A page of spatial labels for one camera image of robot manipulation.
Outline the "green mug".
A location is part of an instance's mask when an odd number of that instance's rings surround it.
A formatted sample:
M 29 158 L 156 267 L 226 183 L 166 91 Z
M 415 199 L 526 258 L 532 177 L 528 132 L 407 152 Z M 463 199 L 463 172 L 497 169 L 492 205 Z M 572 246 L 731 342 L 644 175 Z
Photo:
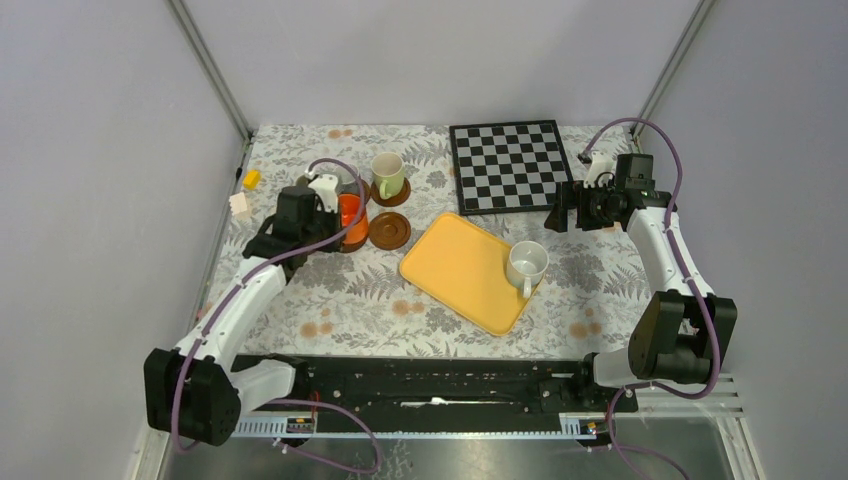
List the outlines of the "green mug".
M 385 152 L 376 155 L 371 161 L 371 171 L 376 195 L 380 200 L 389 200 L 401 192 L 405 163 L 399 154 Z

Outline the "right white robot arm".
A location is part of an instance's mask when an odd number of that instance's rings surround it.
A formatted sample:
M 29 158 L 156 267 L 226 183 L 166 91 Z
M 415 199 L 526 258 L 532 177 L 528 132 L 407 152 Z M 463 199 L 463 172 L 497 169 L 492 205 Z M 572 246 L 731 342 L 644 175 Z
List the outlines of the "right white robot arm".
M 597 412 L 612 400 L 613 388 L 658 382 L 711 390 L 738 311 L 695 267 L 675 196 L 657 189 L 650 155 L 593 152 L 580 159 L 588 166 L 585 178 L 558 184 L 545 228 L 567 231 L 571 212 L 583 231 L 619 224 L 636 246 L 652 297 L 625 347 L 588 358 L 591 374 L 575 382 L 575 402 Z

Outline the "brown wooden coaster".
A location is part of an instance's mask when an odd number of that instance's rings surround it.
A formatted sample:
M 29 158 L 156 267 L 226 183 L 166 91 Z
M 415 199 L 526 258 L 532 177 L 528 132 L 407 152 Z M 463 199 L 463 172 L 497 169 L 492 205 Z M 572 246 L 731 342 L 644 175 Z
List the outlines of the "brown wooden coaster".
M 349 254 L 361 249 L 368 242 L 368 238 L 363 238 L 355 243 L 342 243 L 339 249 L 340 253 Z
M 361 179 L 361 180 L 360 180 L 360 186 L 361 186 L 362 193 L 363 193 L 363 195 L 361 196 L 361 198 L 362 198 L 362 200 L 363 200 L 364 204 L 365 204 L 365 205 L 367 205 L 367 204 L 368 204 L 368 202 L 369 202 L 369 201 L 370 201 L 370 199 L 371 199 L 371 190 L 370 190 L 370 185 L 368 184 L 368 182 L 367 182 L 366 180 Z
M 392 251 L 403 247 L 410 239 L 411 225 L 397 212 L 384 212 L 369 223 L 368 238 L 377 248 Z
M 382 207 L 397 207 L 405 203 L 411 194 L 411 185 L 408 179 L 405 179 L 402 185 L 400 192 L 397 195 L 394 195 L 388 199 L 383 199 L 380 197 L 379 188 L 376 181 L 372 181 L 370 184 L 370 199 L 373 200 L 377 205 Z

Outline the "orange enamel mug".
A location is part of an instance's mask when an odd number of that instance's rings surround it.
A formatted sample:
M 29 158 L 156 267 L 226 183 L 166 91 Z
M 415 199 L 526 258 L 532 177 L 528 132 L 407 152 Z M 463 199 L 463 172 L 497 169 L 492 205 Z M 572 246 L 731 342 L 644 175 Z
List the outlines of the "orange enamel mug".
M 342 226 L 349 228 L 342 243 L 355 243 L 368 238 L 368 217 L 363 200 L 354 194 L 339 196 Z

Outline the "white mug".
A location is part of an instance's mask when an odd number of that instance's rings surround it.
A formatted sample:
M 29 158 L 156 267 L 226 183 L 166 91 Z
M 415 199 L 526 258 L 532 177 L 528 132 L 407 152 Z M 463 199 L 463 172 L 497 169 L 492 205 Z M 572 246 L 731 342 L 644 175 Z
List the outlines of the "white mug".
M 512 246 L 506 261 L 506 277 L 524 299 L 529 299 L 549 266 L 547 250 L 534 241 Z

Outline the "yellow plastic tray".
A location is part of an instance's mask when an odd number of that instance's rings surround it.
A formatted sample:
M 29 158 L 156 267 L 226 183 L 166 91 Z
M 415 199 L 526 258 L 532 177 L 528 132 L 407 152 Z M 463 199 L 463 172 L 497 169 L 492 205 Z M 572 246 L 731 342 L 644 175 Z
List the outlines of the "yellow plastic tray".
M 513 245 L 453 214 L 440 215 L 401 260 L 399 272 L 463 318 L 496 336 L 509 333 L 531 297 L 506 277 Z

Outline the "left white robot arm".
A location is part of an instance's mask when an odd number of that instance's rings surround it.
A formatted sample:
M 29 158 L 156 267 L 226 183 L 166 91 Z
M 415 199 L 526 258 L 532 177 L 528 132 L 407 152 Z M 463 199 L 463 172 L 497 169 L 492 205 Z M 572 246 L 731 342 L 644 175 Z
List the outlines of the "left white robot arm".
M 147 356 L 148 425 L 171 433 L 173 440 L 219 446 L 243 415 L 273 400 L 288 411 L 304 407 L 311 387 L 293 362 L 269 357 L 236 366 L 235 361 L 259 316 L 308 255 L 337 251 L 343 237 L 338 194 L 328 179 L 283 188 L 275 212 L 247 242 L 223 296 L 175 347 Z

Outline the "blue grey mug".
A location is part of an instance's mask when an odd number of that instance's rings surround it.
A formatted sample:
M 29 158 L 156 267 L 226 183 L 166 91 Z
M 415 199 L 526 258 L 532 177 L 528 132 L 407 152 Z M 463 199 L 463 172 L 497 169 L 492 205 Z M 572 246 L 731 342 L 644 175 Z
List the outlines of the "blue grey mug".
M 360 174 L 356 165 L 346 164 L 335 169 L 339 180 L 339 192 L 357 195 L 360 187 Z

